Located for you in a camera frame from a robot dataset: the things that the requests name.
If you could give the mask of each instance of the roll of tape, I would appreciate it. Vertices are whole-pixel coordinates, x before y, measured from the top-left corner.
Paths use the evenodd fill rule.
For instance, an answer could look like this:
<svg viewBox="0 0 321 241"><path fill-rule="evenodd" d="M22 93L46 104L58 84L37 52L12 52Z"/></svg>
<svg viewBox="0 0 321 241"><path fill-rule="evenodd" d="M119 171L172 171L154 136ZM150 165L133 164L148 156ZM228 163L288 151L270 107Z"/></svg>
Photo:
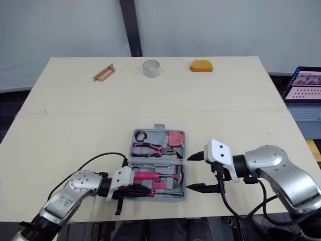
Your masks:
<svg viewBox="0 0 321 241"><path fill-rule="evenodd" d="M147 60L143 64L143 72L148 78L156 78L159 76L159 63L156 60Z"/></svg>

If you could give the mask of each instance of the pink hammer handle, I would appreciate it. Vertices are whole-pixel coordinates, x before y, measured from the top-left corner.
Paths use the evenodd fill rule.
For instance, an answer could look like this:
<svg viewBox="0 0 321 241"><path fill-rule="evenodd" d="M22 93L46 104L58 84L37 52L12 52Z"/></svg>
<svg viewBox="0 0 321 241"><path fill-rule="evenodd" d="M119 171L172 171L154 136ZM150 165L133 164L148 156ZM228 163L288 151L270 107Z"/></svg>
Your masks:
<svg viewBox="0 0 321 241"><path fill-rule="evenodd" d="M134 179L158 179L159 174L156 172L135 172Z"/></svg>

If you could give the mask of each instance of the white wall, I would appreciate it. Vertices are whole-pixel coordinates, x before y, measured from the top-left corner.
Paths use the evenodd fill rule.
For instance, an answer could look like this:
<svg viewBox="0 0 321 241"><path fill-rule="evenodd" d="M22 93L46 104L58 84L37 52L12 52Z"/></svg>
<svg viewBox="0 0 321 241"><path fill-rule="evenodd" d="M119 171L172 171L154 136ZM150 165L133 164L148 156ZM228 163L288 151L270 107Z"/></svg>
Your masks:
<svg viewBox="0 0 321 241"><path fill-rule="evenodd" d="M136 0L144 56L259 56L321 67L320 0Z"/></svg>
<svg viewBox="0 0 321 241"><path fill-rule="evenodd" d="M0 91L31 88L50 57L82 56L131 56L119 1L0 1Z"/></svg>

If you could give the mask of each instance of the laptop screen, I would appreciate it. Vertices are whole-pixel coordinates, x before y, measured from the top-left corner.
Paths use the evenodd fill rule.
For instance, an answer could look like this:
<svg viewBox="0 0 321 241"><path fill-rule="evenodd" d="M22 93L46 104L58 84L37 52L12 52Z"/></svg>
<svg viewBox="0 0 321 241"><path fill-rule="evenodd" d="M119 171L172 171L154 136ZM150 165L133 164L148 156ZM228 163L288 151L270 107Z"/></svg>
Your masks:
<svg viewBox="0 0 321 241"><path fill-rule="evenodd" d="M286 103L321 103L321 68L297 67L282 97Z"/></svg>

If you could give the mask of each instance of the open toolbox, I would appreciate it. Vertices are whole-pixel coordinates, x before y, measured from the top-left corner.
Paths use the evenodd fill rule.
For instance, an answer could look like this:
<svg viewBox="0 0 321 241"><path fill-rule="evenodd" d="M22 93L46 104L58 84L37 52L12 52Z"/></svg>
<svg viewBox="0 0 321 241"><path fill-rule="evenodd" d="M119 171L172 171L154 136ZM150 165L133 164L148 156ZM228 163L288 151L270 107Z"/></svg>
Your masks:
<svg viewBox="0 0 321 241"><path fill-rule="evenodd" d="M155 124L154 129L135 129L131 140L129 167L134 183L151 189L139 200L183 201L186 197L186 166L182 163L186 136L183 131L166 130Z"/></svg>

